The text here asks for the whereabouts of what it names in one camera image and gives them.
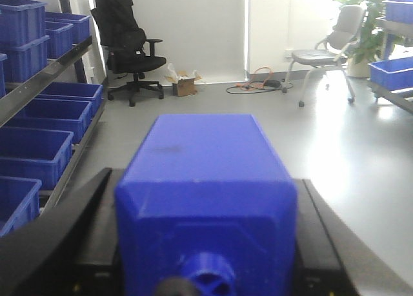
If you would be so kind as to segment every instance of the plant pot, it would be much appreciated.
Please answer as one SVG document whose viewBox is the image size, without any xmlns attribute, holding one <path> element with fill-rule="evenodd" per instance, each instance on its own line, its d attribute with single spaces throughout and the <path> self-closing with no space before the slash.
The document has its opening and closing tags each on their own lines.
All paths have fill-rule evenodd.
<svg viewBox="0 0 413 296">
<path fill-rule="evenodd" d="M 363 59 L 360 63 L 355 64 L 353 59 L 348 59 L 347 75 L 353 78 L 370 78 L 368 61 Z"/>
</svg>

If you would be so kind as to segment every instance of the cardboard box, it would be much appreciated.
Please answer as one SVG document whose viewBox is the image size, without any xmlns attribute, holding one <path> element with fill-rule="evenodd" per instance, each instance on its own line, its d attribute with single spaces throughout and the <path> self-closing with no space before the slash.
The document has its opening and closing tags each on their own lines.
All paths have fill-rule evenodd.
<svg viewBox="0 0 413 296">
<path fill-rule="evenodd" d="M 195 78 L 181 79 L 178 83 L 172 83 L 172 94 L 177 96 L 188 96 L 197 94 L 194 84 Z"/>
<path fill-rule="evenodd" d="M 197 94 L 195 89 L 195 81 L 201 80 L 202 77 L 196 70 L 192 72 L 191 76 L 185 70 L 175 71 L 172 63 L 168 64 L 169 75 L 165 78 L 172 83 L 172 94 L 175 96 L 188 96 Z"/>
</svg>

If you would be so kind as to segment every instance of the gray folding chair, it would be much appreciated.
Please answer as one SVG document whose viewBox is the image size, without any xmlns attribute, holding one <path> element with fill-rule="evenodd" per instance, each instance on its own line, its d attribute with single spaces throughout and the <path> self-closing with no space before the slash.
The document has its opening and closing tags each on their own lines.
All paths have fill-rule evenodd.
<svg viewBox="0 0 413 296">
<path fill-rule="evenodd" d="M 346 62 L 346 51 L 359 43 L 359 32 L 365 10 L 358 5 L 343 6 L 337 20 L 337 24 L 333 27 L 333 32 L 318 42 L 313 50 L 296 50 L 292 52 L 292 62 L 288 67 L 287 76 L 283 84 L 282 92 L 287 92 L 287 86 L 290 82 L 290 74 L 294 63 L 309 65 L 310 69 L 304 78 L 303 87 L 301 90 L 301 99 L 298 102 L 300 107 L 304 107 L 304 94 L 307 89 L 308 79 L 311 74 L 316 71 L 327 72 L 329 70 L 341 70 L 345 77 L 350 97 L 348 101 L 354 102 L 354 91 L 351 87 L 348 77 L 343 69 L 343 64 Z"/>
</svg>

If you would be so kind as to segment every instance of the black jacket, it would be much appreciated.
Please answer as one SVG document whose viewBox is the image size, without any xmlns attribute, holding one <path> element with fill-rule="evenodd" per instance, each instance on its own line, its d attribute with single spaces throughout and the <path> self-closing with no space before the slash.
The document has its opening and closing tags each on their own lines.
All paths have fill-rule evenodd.
<svg viewBox="0 0 413 296">
<path fill-rule="evenodd" d="M 92 11 L 99 27 L 101 45 L 115 46 L 121 34 L 138 29 L 132 0 L 95 0 Z"/>
</svg>

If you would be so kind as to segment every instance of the gray floor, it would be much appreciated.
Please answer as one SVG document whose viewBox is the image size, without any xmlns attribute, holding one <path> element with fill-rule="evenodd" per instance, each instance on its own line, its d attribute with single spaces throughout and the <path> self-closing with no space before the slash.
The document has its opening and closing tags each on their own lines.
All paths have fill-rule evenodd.
<svg viewBox="0 0 413 296">
<path fill-rule="evenodd" d="M 252 113 L 294 178 L 311 179 L 356 234 L 413 286 L 413 115 L 376 102 L 367 83 L 353 79 L 356 102 L 332 75 L 313 81 L 299 108 L 301 81 L 281 91 L 231 95 L 231 84 L 197 85 L 190 97 L 158 100 L 143 92 L 134 108 L 125 95 L 107 101 L 100 123 L 69 184 L 85 183 L 103 167 L 125 168 L 162 113 Z"/>
</svg>

